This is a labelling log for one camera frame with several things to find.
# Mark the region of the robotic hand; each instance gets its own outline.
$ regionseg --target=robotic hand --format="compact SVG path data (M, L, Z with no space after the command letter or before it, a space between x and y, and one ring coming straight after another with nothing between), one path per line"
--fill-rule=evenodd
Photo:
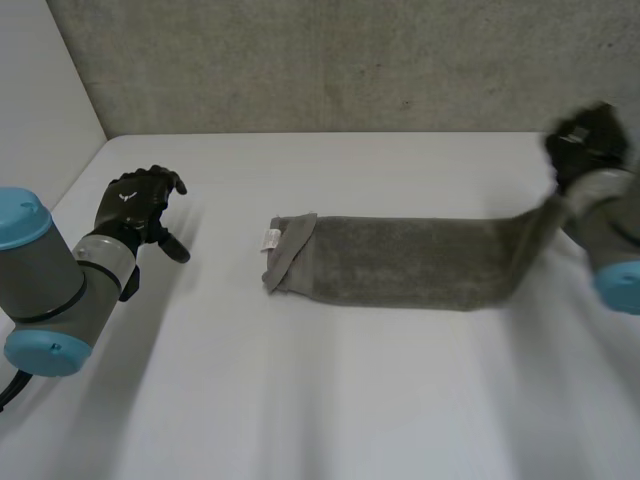
M154 165L149 170L139 168L112 180L102 197L91 235L115 238L125 244L135 256L144 243L158 243L160 248L179 263L191 258L189 251L162 226L160 217L169 205L173 190L186 195L187 187L176 172ZM76 247L76 256L84 261L86 252ZM120 301L126 302L138 291L140 269L136 265Z
M71 252L33 193L0 188L0 307L15 323L4 353L20 370L12 396L0 394L0 410L30 375L80 370L118 300L138 289L141 245L158 243L173 260L189 260L160 222L174 189L187 193L178 174L158 166L113 180L94 230Z
M613 107L562 121L545 147L573 214L565 231L586 250L596 290L611 309L640 315L640 177Z
M587 173L624 169L629 142L613 107L599 103L562 120L546 137L545 148L556 171L558 192L565 194Z

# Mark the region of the gray towel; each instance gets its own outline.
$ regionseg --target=gray towel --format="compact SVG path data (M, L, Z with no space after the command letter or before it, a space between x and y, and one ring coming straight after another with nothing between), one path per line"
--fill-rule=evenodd
M474 310L506 300L569 216L552 195L513 218L274 218L262 280L337 305Z

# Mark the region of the towel label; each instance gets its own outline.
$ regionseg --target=towel label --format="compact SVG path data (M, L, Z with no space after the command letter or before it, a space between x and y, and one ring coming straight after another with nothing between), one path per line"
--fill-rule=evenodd
M262 240L262 248L260 251L264 252L265 250L273 250L276 248L280 241L280 235L282 235L282 232L276 228L264 232L264 239Z

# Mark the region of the white table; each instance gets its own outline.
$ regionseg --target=white table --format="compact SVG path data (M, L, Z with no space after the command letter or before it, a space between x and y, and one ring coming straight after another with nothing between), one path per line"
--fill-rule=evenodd
M534 134L123 137L54 212L71 245L109 180L177 170L156 246L77 375L0 415L3 479L631 479L640 320L604 309L559 235L504 309L341 308L268 296L275 215L519 213L550 187ZM11 326L0 323L0 338ZM0 362L5 385L13 369Z

